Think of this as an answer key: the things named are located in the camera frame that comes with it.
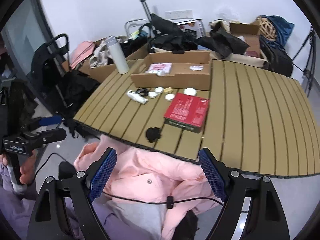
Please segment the person's left hand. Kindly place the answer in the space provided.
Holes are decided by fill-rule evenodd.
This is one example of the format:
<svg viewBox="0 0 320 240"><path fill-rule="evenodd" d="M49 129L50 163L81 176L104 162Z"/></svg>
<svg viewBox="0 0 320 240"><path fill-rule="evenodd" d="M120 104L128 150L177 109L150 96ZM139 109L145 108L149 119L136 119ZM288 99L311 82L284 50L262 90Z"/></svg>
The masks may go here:
<svg viewBox="0 0 320 240"><path fill-rule="evenodd" d="M20 183L32 184L35 178L35 162L37 159L38 150L33 150L31 156L29 156L23 164L20 165ZM4 166L13 166L12 160L4 152L1 154L1 162Z"/></svg>

